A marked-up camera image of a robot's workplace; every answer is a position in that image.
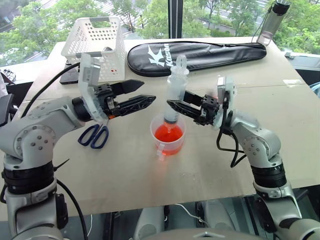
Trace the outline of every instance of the blue scissors handle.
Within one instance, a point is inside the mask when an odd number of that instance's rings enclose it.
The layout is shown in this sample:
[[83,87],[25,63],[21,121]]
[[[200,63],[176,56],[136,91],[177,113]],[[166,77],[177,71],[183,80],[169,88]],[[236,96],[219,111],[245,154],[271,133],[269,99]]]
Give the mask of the blue scissors handle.
[[[88,127],[82,134],[81,136],[78,138],[78,143],[83,145],[83,146],[88,146],[91,142],[91,145],[90,147],[92,149],[102,149],[103,146],[106,144],[106,141],[108,140],[108,137],[109,137],[109,130],[108,130],[108,127],[107,126],[103,126],[101,127],[102,125],[99,125],[99,124],[95,124],[95,125],[92,125],[90,127]],[[91,134],[91,136],[88,138],[87,141],[83,141],[84,140],[84,137],[90,132],[92,131],[93,129],[93,132]],[[101,135],[105,133],[105,136],[104,136],[104,139],[102,141],[102,143],[100,145],[96,145],[96,142],[100,139]]]
[[[105,132],[105,137],[104,137],[102,143],[99,146],[97,146],[96,142],[104,132]],[[103,146],[106,144],[106,141],[108,140],[108,137],[109,137],[109,130],[108,130],[107,126],[103,126],[101,128],[101,130],[97,133],[97,135],[94,137],[94,139],[92,140],[92,143],[91,143],[90,147],[92,149],[102,149]]]
[[[95,138],[96,134],[98,133],[98,130],[100,128],[99,124],[95,124],[92,125],[90,127],[88,127],[82,134],[81,136],[78,138],[78,143],[80,143],[83,146],[88,146],[90,144],[90,142]],[[93,129],[93,132],[91,134],[91,136],[88,138],[87,141],[83,142],[83,138]]]

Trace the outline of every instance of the table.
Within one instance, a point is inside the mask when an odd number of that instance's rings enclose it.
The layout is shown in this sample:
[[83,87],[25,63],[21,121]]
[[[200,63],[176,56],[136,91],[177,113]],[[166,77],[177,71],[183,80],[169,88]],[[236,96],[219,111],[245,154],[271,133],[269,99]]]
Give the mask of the table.
[[[195,38],[213,43],[245,43],[250,37]],[[126,49],[159,40],[126,40]],[[32,96],[65,65],[60,56],[64,43],[57,43],[47,67],[31,86],[25,108]],[[251,113],[260,123],[278,134],[286,176],[293,188],[320,184],[320,100],[272,42],[267,56],[261,60],[192,72],[187,89],[204,95],[214,89],[217,74],[233,77],[237,87],[234,107]],[[102,150],[77,143],[84,131],[78,129],[64,135],[54,148],[53,164],[70,161],[56,177],[73,192],[84,214],[124,211],[255,193],[253,176],[247,160],[231,169],[233,154],[216,147],[218,131],[199,126],[185,117],[187,133],[182,150],[159,161],[150,134],[152,118],[165,106],[166,77],[147,78],[126,67],[126,79],[145,82],[136,92],[121,95],[122,102],[139,94],[154,94],[157,99],[147,109],[108,123],[109,139]],[[56,81],[33,105],[61,96],[77,97],[77,85],[61,85]],[[227,136],[221,145],[234,147]],[[70,215],[76,215],[67,198]],[[0,221],[7,219],[6,206],[0,204]]]

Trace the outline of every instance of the black cable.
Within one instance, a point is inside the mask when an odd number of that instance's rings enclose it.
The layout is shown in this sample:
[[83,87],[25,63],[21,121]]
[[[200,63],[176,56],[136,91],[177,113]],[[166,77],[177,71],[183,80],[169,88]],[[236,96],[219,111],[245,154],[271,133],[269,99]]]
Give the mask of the black cable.
[[84,240],[88,240],[85,218],[84,218],[84,215],[82,214],[81,208],[80,208],[75,196],[72,194],[72,192],[69,190],[69,188],[66,185],[64,185],[60,180],[57,179],[56,183],[59,184],[65,190],[65,192],[69,195],[69,197],[71,198],[71,200],[72,200],[72,202],[73,202],[73,204],[79,214],[79,217],[80,217]]
[[2,190],[1,190],[1,194],[0,194],[0,202],[3,204],[6,204],[7,201],[5,200],[5,191],[6,191],[7,185],[3,184]]
[[25,117],[27,115],[27,112],[29,111],[29,109],[31,108],[32,104],[35,102],[35,100],[55,81],[57,80],[59,77],[61,77],[61,75],[65,74],[66,72],[68,72],[70,69],[73,69],[75,67],[80,66],[80,62],[77,62],[71,66],[68,66],[67,68],[63,69],[61,72],[59,72],[57,75],[54,76],[54,78],[52,78],[43,88],[40,89],[40,91],[38,91],[36,93],[36,95],[33,96],[33,98],[31,99],[31,101],[28,103],[28,105],[25,107],[21,118]]
[[216,139],[216,146],[219,150],[221,151],[225,151],[225,152],[234,152],[234,155],[233,155],[233,159],[231,161],[231,164],[230,164],[230,168],[234,168],[238,163],[240,163],[247,155],[243,155],[241,156],[238,160],[237,160],[237,157],[238,157],[238,154],[239,153],[245,153],[244,151],[242,150],[239,150],[239,141],[238,141],[238,138],[237,136],[231,132],[230,135],[233,137],[234,139],[234,143],[235,143],[235,149],[229,149],[229,148],[223,148],[220,146],[220,140],[221,140],[221,137],[222,137],[222,134],[224,133],[224,129],[225,129],[225,123],[226,123],[226,119],[227,119],[227,110],[228,110],[228,107],[229,107],[229,98],[228,98],[228,95],[225,95],[224,96],[224,103],[222,104],[222,108],[223,108],[223,114],[222,114],[222,121],[221,121],[221,127],[220,127],[220,131],[218,133],[218,137]]
[[[223,109],[223,115],[222,115],[222,122],[221,122],[220,131],[218,133],[218,137],[216,138],[216,146],[221,151],[233,152],[234,153],[234,152],[236,152],[235,149],[223,148],[223,147],[220,146],[220,140],[221,140],[222,134],[224,133],[226,119],[227,119],[227,108],[224,108]],[[244,154],[245,152],[242,151],[242,150],[238,150],[238,153]]]

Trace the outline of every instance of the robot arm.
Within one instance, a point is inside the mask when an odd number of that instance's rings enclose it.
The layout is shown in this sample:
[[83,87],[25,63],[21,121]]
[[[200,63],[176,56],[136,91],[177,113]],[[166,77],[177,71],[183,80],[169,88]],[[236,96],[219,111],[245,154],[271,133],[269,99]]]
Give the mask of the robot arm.
[[231,110],[235,95],[231,80],[220,77],[217,88],[218,99],[185,92],[183,100],[200,109],[181,101],[167,102],[177,112],[193,118],[197,124],[220,128],[222,133],[233,136],[236,145],[239,143],[242,146],[251,165],[253,186],[259,196],[256,206],[261,225],[267,232],[275,233],[281,239],[320,239],[320,223],[302,219],[293,190],[286,179],[278,136],[263,128],[250,115]]
[[53,148],[63,135],[92,119],[112,119],[142,110],[156,99],[139,95],[118,103],[114,101],[117,95],[134,92],[144,83],[127,80],[97,85],[99,71],[99,65],[85,55],[79,79],[83,97],[44,102],[0,129],[0,149],[5,152],[4,196],[13,239],[62,239],[59,229],[67,224],[68,211],[63,194],[56,193],[52,159]]

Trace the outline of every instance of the white cable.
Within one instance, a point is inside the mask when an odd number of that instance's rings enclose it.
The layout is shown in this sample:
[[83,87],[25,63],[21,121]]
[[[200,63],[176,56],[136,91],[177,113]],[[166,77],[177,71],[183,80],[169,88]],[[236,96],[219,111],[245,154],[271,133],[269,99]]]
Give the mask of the white cable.
[[90,221],[90,229],[89,229],[88,234],[86,235],[87,237],[89,237],[91,229],[92,229],[92,214],[91,214],[91,221]]
[[177,206],[182,207],[190,217],[193,217],[193,218],[195,218],[195,219],[198,219],[201,223],[204,223],[208,228],[211,228],[210,225],[209,225],[206,221],[202,220],[201,217],[199,217],[199,216],[192,215],[192,214],[185,208],[185,206],[183,206],[182,204],[176,203],[176,204],[174,204],[174,205],[177,205]]

